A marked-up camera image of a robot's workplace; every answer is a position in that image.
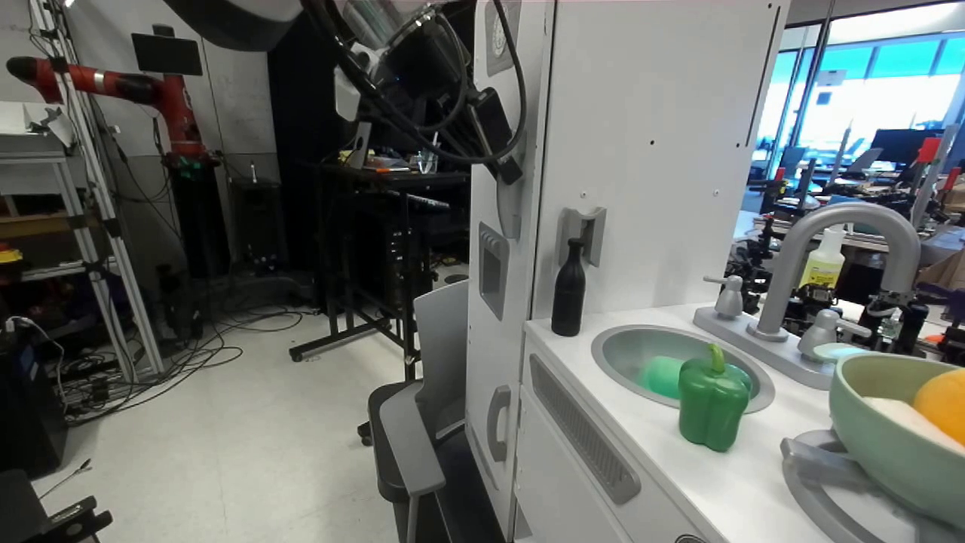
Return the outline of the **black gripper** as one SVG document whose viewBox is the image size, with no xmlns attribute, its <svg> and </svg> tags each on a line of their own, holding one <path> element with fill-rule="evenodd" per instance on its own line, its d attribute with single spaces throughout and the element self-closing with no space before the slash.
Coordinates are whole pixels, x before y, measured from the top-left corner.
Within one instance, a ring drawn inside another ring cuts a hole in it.
<svg viewBox="0 0 965 543">
<path fill-rule="evenodd" d="M 451 161 L 485 167 L 502 183 L 521 177 L 520 134 L 511 128 L 503 101 L 496 89 L 474 83 L 471 58 L 438 6 L 426 6 L 402 27 L 386 66 L 411 97 L 438 106 L 426 129 L 440 137 Z"/>
</svg>

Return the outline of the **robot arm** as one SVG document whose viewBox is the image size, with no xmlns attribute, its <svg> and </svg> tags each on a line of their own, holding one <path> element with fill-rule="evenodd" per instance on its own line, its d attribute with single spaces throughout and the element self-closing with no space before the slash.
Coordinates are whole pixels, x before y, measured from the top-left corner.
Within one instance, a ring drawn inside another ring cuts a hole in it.
<svg viewBox="0 0 965 543">
<path fill-rule="evenodd" d="M 414 146 L 520 183 L 529 104 L 511 121 L 474 79 L 471 47 L 448 10 L 458 0 L 162 0 L 187 27 L 234 53 L 271 53 L 295 20 L 334 48 L 341 76 Z"/>
</svg>

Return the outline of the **red robot arm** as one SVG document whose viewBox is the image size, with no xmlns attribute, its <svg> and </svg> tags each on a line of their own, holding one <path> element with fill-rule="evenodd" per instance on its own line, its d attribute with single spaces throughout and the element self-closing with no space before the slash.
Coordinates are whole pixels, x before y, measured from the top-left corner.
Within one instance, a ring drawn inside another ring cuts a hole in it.
<svg viewBox="0 0 965 543">
<path fill-rule="evenodd" d="M 181 76 L 152 79 L 138 73 L 68 64 L 63 58 L 10 58 L 5 73 L 33 89 L 46 104 L 61 104 L 57 83 L 69 79 L 83 95 L 152 106 L 165 125 L 175 158 L 206 158 L 198 121 Z"/>
</svg>

